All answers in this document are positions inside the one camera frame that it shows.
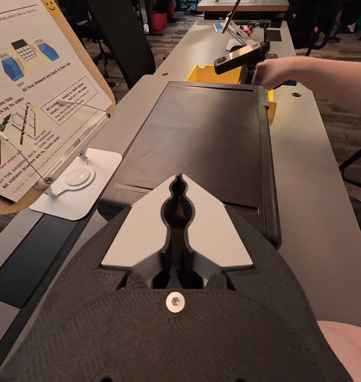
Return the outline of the printed instruction sheet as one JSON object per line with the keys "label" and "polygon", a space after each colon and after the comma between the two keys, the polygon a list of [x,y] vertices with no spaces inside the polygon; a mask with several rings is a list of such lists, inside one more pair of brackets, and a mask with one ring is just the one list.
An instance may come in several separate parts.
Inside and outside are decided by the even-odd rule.
{"label": "printed instruction sheet", "polygon": [[[42,175],[104,112],[111,99],[82,63],[41,1],[0,1],[0,130]],[[0,140],[0,196],[18,202],[38,182]]]}

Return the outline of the red box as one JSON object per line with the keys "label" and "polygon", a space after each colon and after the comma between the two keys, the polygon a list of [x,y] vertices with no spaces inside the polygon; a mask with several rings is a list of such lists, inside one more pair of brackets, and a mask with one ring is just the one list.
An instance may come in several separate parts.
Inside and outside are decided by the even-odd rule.
{"label": "red box", "polygon": [[151,26],[154,32],[161,32],[168,26],[168,14],[150,12]]}

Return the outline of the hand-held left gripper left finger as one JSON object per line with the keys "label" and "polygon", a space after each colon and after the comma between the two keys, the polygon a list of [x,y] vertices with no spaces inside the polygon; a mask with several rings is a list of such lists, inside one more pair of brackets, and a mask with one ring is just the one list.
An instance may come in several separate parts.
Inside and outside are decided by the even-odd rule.
{"label": "hand-held left gripper left finger", "polygon": [[128,208],[102,268],[140,274],[154,289],[168,287],[180,180],[180,175],[171,176]]}

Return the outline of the black post mount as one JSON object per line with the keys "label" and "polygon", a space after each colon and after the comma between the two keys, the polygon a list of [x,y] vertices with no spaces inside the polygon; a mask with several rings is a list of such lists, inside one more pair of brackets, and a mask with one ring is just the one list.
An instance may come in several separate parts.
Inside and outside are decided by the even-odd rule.
{"label": "black post mount", "polygon": [[259,21],[259,27],[261,27],[263,29],[263,35],[264,35],[264,38],[263,38],[263,42],[260,42],[260,57],[265,60],[267,59],[267,54],[269,52],[269,49],[270,49],[270,40],[269,40],[269,37],[267,35],[267,30],[268,30],[268,27],[270,25],[270,20],[268,19],[261,19]]}

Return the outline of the person's left forearm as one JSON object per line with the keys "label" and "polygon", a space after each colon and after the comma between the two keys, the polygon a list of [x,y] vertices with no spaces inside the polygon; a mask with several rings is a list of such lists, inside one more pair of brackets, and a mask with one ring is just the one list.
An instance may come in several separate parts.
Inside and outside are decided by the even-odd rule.
{"label": "person's left forearm", "polygon": [[321,332],[354,382],[361,382],[361,327],[318,321]]}

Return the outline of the white document stand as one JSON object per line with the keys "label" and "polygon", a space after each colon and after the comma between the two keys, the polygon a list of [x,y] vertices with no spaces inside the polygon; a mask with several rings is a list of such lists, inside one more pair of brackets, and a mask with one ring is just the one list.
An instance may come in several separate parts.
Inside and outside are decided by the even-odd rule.
{"label": "white document stand", "polygon": [[233,21],[235,12],[237,11],[237,8],[239,7],[239,3],[240,3],[240,0],[236,1],[233,10],[227,15],[224,21],[224,23],[226,23],[224,32],[225,33],[228,32],[229,35],[232,37],[228,41],[226,46],[226,51],[228,52],[253,43],[253,41],[249,39],[250,35],[248,35],[242,30],[243,25],[239,26]]}
{"label": "white document stand", "polygon": [[109,120],[104,113],[47,170],[44,176],[53,183],[29,207],[31,210],[71,221],[90,212],[122,160],[119,153],[88,148]]}

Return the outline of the person's right forearm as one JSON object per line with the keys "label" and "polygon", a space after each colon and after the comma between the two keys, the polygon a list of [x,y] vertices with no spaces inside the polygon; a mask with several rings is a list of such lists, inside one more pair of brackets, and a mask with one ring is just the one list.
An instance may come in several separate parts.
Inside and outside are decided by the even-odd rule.
{"label": "person's right forearm", "polygon": [[309,90],[361,115],[361,62],[311,57],[283,58],[283,71]]}

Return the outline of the instruction sheet on board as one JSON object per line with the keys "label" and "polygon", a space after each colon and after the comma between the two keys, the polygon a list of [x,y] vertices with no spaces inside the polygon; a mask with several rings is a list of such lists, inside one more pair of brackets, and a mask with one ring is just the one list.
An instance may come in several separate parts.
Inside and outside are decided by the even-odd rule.
{"label": "instruction sheet on board", "polygon": [[[100,85],[100,87],[105,91],[107,96],[111,99],[111,105],[106,109],[111,116],[114,114],[116,106],[115,102],[112,99],[112,92],[107,85],[106,81],[102,77],[99,69],[94,64],[90,55],[87,53],[83,44],[79,41],[76,36],[73,28],[69,25],[69,22],[63,15],[62,10],[60,9],[58,3],[56,1],[41,1],[45,6],[48,6],[48,10],[50,14],[53,16],[54,21],[57,23],[64,36],[67,38],[74,51],[77,53],[78,57],[88,69],[89,73],[96,80],[96,82]],[[40,182],[37,185],[33,186],[18,202],[11,202],[10,200],[3,198],[0,196],[0,214],[8,214],[13,212],[19,212],[24,208],[30,207],[35,201],[40,198],[40,196],[44,193],[44,190],[48,188],[48,186],[42,186]]]}

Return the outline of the black office chair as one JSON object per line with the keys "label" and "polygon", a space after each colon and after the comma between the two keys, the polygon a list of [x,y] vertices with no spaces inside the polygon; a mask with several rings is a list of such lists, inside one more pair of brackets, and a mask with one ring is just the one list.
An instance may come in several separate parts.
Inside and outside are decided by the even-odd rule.
{"label": "black office chair", "polygon": [[340,33],[353,33],[361,14],[361,0],[289,1],[285,15],[295,49],[322,49],[328,42],[338,43]]}
{"label": "black office chair", "polygon": [[130,0],[86,0],[104,43],[114,56],[128,89],[156,71],[154,55]]}

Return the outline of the black drawer cabinet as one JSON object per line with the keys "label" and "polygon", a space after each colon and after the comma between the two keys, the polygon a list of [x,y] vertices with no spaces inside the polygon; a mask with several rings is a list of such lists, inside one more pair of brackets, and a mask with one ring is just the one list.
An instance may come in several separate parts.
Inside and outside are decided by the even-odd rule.
{"label": "black drawer cabinet", "polygon": [[182,173],[279,249],[268,109],[263,87],[170,81],[124,152],[98,212],[109,221]]}

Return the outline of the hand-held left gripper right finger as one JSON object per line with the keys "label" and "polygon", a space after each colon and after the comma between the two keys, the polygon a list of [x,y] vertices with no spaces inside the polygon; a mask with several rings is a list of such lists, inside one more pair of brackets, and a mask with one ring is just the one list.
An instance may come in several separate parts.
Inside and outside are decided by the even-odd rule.
{"label": "hand-held left gripper right finger", "polygon": [[253,261],[226,206],[185,174],[180,174],[182,208],[187,223],[184,240],[193,255],[192,270],[207,284],[213,274],[244,270]]}

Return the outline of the yellow plastic bin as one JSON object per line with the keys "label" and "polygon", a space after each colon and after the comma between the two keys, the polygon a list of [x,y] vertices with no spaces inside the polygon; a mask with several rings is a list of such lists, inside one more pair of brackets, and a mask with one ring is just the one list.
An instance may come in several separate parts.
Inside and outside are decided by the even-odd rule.
{"label": "yellow plastic bin", "polygon": [[[241,71],[242,68],[238,67],[224,74],[218,75],[215,73],[213,65],[207,64],[204,67],[200,67],[196,64],[185,81],[197,83],[240,84],[242,77]],[[268,90],[268,102],[268,121],[269,126],[271,126],[274,121],[277,108],[277,103],[274,101],[274,90]]]}

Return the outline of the person's right hand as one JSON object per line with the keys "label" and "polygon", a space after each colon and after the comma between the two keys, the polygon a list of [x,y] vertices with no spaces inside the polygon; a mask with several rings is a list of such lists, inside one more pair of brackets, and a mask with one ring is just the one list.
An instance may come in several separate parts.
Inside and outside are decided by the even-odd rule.
{"label": "person's right hand", "polygon": [[254,84],[268,90],[279,87],[286,79],[284,66],[282,58],[266,59],[258,63]]}

